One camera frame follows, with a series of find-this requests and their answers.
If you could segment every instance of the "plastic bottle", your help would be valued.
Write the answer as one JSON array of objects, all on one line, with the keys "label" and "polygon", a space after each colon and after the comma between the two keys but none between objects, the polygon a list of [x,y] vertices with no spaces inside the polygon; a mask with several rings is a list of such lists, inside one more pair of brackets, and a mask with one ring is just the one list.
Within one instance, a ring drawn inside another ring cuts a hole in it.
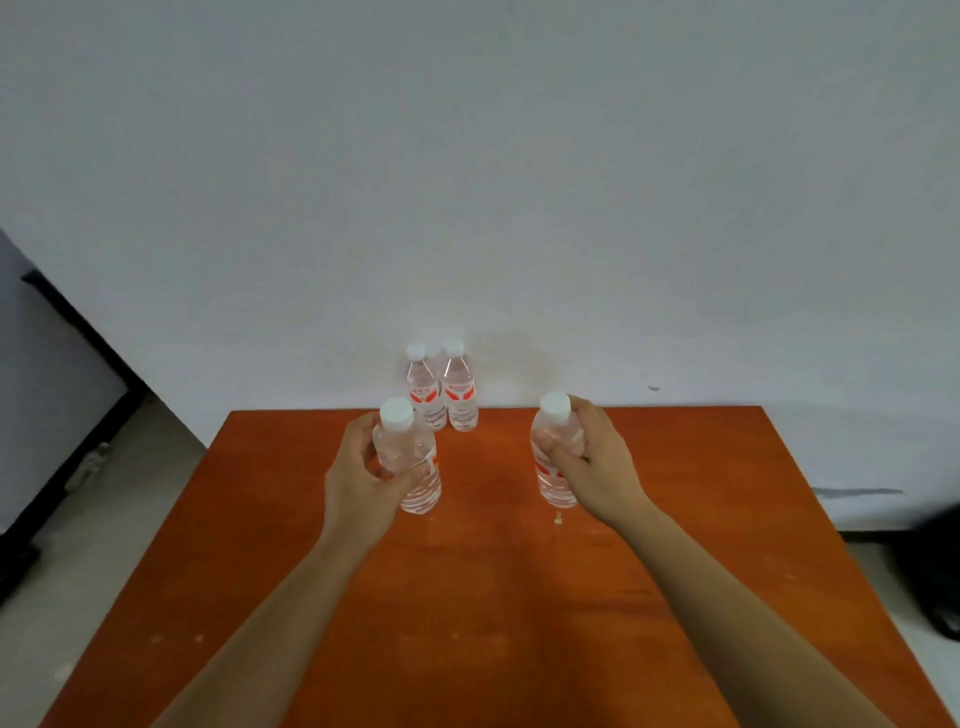
[{"label": "plastic bottle", "polygon": [[400,503],[407,513],[426,513],[440,499],[437,441],[426,421],[404,397],[390,397],[380,407],[380,424],[373,429],[373,446],[380,465],[394,475],[424,461],[430,475]]},{"label": "plastic bottle", "polygon": [[440,373],[431,369],[426,360],[426,347],[411,344],[407,347],[407,388],[414,409],[420,412],[430,429],[436,431],[446,425],[446,402],[440,387]]},{"label": "plastic bottle", "polygon": [[[534,418],[530,428],[534,432],[545,432],[560,440],[577,457],[584,454],[586,441],[584,429],[577,414],[570,409],[570,397],[564,392],[547,392],[540,399],[540,412]],[[570,492],[564,474],[550,462],[550,459],[531,439],[534,459],[537,461],[537,480],[540,482],[540,494],[557,508],[572,508],[577,498]]]},{"label": "plastic bottle", "polygon": [[444,384],[446,412],[450,416],[450,424],[454,429],[467,432],[477,426],[477,420],[480,417],[473,367],[470,365],[461,339],[447,339],[444,341],[444,349],[446,364],[440,379]]}]

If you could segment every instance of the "floor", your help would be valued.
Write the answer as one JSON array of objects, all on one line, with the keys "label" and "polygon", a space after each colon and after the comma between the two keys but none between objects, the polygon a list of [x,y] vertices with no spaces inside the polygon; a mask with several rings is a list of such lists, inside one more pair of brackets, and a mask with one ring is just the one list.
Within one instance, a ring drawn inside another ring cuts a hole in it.
[{"label": "floor", "polygon": [[[39,724],[203,456],[186,427],[148,400],[101,472],[46,524],[36,539],[40,562],[0,609],[0,725]],[[850,550],[960,722],[960,643],[926,624],[881,546]]]}]

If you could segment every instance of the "person's right hand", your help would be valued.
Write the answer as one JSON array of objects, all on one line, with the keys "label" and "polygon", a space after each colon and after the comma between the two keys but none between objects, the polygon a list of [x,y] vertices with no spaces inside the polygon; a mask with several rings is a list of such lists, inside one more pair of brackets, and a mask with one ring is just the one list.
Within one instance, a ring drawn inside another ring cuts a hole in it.
[{"label": "person's right hand", "polygon": [[564,473],[570,490],[599,521],[619,530],[638,508],[651,505],[640,487],[634,460],[607,413],[589,400],[570,395],[570,405],[584,427],[584,457],[573,455],[556,439],[534,434],[534,442]]}]

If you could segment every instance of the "black object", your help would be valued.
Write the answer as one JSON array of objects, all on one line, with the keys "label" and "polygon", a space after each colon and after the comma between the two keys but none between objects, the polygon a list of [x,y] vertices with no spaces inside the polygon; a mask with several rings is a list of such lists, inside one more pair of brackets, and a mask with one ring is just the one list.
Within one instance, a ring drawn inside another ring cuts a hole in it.
[{"label": "black object", "polygon": [[960,642],[960,505],[890,544],[921,612],[940,634]]}]

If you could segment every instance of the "wooden tabletop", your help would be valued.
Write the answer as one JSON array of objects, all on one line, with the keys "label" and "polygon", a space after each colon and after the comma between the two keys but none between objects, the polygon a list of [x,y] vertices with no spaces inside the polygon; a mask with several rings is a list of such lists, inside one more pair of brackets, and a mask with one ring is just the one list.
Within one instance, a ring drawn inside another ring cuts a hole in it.
[{"label": "wooden tabletop", "polygon": [[[654,501],[900,726],[952,726],[758,407],[608,410]],[[148,726],[320,534],[357,412],[230,415],[43,722]],[[533,410],[438,433],[444,490],[354,577],[287,726],[733,726],[650,577],[541,497]]]}]

